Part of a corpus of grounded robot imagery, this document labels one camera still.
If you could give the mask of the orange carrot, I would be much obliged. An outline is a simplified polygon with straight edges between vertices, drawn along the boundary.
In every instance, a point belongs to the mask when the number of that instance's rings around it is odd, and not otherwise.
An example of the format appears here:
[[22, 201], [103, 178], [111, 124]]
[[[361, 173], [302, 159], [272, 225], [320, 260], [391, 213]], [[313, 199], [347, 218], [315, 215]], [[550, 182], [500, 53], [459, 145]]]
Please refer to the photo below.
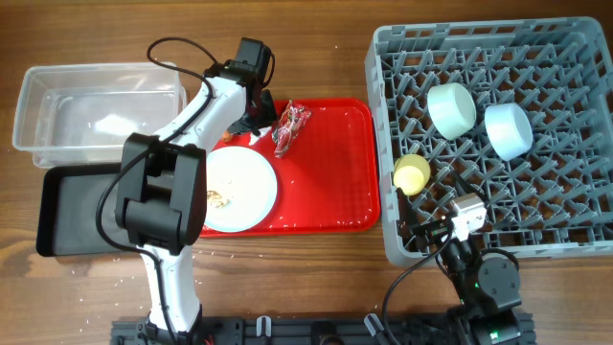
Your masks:
[[233, 138], [234, 138], [234, 135], [233, 135], [233, 134], [231, 134], [231, 133], [230, 133], [230, 132], [228, 132], [228, 131], [225, 131], [225, 132], [223, 133], [223, 135], [222, 135], [221, 140], [222, 140], [223, 142], [227, 143], [227, 142], [232, 141], [232, 140], [233, 140]]

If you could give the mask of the red snack wrapper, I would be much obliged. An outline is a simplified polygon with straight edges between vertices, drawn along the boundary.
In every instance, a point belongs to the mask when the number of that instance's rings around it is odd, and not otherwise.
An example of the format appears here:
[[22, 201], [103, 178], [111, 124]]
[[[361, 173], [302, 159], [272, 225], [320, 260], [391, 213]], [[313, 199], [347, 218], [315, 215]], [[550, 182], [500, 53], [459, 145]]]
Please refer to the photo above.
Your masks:
[[272, 134], [275, 144], [274, 155], [277, 158], [282, 158], [286, 154], [311, 115], [311, 109], [302, 103], [288, 102]]

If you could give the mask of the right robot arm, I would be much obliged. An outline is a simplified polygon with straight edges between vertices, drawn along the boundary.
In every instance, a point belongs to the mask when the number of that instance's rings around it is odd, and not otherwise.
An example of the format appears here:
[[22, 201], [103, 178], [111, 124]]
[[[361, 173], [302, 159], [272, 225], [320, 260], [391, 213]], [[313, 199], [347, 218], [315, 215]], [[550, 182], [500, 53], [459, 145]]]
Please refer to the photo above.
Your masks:
[[420, 222], [409, 198], [397, 189], [397, 234], [435, 250], [388, 288], [382, 310], [384, 330], [393, 335], [386, 307], [395, 288], [409, 274], [435, 261], [455, 288], [460, 305], [440, 315], [441, 327], [428, 331], [428, 336], [441, 336], [449, 344], [534, 344], [533, 317], [515, 309], [522, 303], [519, 262], [506, 250], [477, 247], [473, 234], [485, 225], [488, 199], [455, 172], [451, 175], [460, 195], [451, 200], [450, 212], [430, 222]]

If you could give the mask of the light blue small bowl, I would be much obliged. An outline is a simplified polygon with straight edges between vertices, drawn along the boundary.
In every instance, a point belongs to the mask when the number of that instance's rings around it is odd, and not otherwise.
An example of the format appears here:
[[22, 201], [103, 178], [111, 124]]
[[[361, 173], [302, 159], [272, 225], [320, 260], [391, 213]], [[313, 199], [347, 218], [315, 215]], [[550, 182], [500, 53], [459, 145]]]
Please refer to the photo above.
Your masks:
[[501, 159], [510, 161], [532, 147], [534, 136], [531, 123], [517, 103], [489, 106], [484, 120], [491, 146]]

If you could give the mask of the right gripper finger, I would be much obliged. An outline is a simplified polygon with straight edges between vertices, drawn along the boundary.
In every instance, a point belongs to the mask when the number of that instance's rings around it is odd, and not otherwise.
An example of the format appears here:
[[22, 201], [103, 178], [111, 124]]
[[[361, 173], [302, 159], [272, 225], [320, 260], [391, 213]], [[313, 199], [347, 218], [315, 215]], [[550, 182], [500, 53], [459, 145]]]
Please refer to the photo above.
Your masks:
[[470, 183], [468, 183], [456, 172], [454, 173], [454, 185], [458, 196], [467, 196], [470, 194], [475, 194], [481, 199], [486, 199], [486, 196], [482, 192], [474, 188]]
[[412, 230], [417, 225], [417, 215], [408, 196], [400, 187], [396, 188], [398, 204], [398, 230]]

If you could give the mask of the light blue plate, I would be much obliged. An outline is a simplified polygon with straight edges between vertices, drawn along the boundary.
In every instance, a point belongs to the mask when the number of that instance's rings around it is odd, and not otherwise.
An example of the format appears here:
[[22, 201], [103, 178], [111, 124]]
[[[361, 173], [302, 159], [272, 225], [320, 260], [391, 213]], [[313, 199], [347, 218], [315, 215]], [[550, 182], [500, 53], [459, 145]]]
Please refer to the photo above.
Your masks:
[[206, 161], [207, 191], [232, 199], [220, 209], [207, 205], [205, 226], [222, 233], [238, 233], [262, 222], [272, 210], [278, 180], [272, 166], [258, 152], [225, 147], [211, 152]]

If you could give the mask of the white tissue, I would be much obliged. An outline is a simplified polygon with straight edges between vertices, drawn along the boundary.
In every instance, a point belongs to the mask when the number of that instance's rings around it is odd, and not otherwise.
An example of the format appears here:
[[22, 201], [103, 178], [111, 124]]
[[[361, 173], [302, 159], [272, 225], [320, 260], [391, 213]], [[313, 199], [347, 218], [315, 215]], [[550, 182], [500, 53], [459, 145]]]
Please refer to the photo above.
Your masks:
[[269, 127], [261, 128], [258, 134], [251, 133], [248, 145], [254, 146], [255, 144], [257, 144], [260, 139], [264, 138], [270, 132], [271, 129], [272, 127], [269, 126]]

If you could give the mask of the mint green bowl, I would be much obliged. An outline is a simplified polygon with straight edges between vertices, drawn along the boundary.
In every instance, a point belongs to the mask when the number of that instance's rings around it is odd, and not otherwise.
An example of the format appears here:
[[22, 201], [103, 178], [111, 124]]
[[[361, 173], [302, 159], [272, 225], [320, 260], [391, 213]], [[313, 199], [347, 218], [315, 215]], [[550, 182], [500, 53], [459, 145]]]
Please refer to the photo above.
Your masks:
[[473, 98], [457, 82], [431, 87], [427, 93], [427, 108], [433, 125], [446, 140], [455, 140], [475, 126]]

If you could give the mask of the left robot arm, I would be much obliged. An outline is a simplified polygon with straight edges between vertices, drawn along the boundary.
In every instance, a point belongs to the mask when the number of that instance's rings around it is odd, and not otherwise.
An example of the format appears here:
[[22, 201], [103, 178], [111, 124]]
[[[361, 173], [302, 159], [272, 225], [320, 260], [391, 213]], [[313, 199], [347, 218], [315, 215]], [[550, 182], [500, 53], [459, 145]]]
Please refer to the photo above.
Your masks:
[[267, 88], [274, 68], [271, 49], [244, 37], [235, 58], [197, 74], [198, 93], [172, 122], [126, 139], [95, 224], [108, 244], [143, 258], [152, 306], [134, 334], [113, 343], [207, 343], [192, 258], [206, 216], [206, 157], [226, 132], [258, 135], [277, 122]]

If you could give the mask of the yellow cup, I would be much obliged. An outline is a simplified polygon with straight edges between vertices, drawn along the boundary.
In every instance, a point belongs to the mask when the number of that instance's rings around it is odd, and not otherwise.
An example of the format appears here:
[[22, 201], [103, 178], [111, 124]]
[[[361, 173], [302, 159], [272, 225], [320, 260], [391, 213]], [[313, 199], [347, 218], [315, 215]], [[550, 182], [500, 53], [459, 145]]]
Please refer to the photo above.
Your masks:
[[431, 169], [425, 158], [418, 154], [406, 154], [394, 165], [393, 184], [406, 196], [415, 196], [424, 189], [430, 175]]

